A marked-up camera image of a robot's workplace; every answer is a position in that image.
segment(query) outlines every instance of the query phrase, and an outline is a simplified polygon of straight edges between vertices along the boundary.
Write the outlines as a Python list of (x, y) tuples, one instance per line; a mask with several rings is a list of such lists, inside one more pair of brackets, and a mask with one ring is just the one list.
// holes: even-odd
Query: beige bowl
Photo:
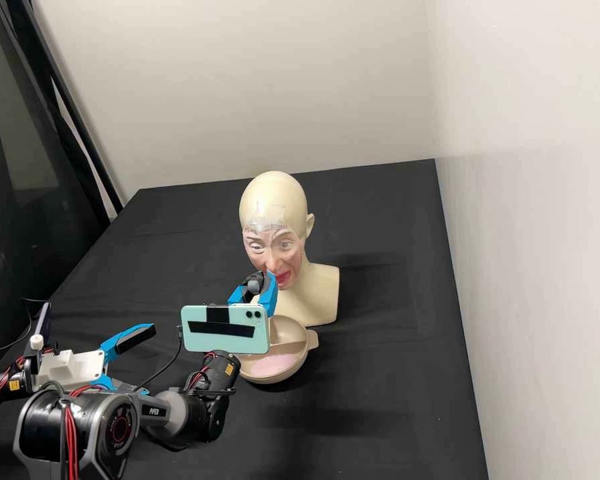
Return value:
[(318, 334), (284, 315), (269, 318), (269, 351), (262, 355), (238, 355), (240, 376), (250, 382), (269, 384), (296, 373), (309, 350), (318, 346)]

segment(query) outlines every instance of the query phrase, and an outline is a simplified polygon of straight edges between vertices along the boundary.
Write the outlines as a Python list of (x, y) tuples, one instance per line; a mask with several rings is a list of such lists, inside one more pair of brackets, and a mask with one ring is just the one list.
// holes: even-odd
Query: mannequin mouth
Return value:
[(276, 280), (276, 282), (278, 282), (279, 285), (284, 284), (285, 282), (289, 281), (290, 278), (291, 278), (291, 271), (286, 271), (284, 273), (281, 273), (280, 275), (275, 276), (275, 280)]

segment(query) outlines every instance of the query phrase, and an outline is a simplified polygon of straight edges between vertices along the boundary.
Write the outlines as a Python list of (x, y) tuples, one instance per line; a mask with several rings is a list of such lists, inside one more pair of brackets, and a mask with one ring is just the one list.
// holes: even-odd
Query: light blue phone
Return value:
[(267, 311), (259, 303), (186, 305), (180, 312), (185, 349), (262, 354), (269, 350)]

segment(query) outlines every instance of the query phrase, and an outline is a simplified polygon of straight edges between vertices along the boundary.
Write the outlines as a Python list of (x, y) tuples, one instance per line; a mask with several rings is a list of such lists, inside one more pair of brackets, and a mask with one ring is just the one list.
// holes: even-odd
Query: mannequin face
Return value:
[(286, 227), (243, 232), (245, 250), (255, 268), (274, 274), (280, 290), (292, 286), (302, 266), (304, 241)]

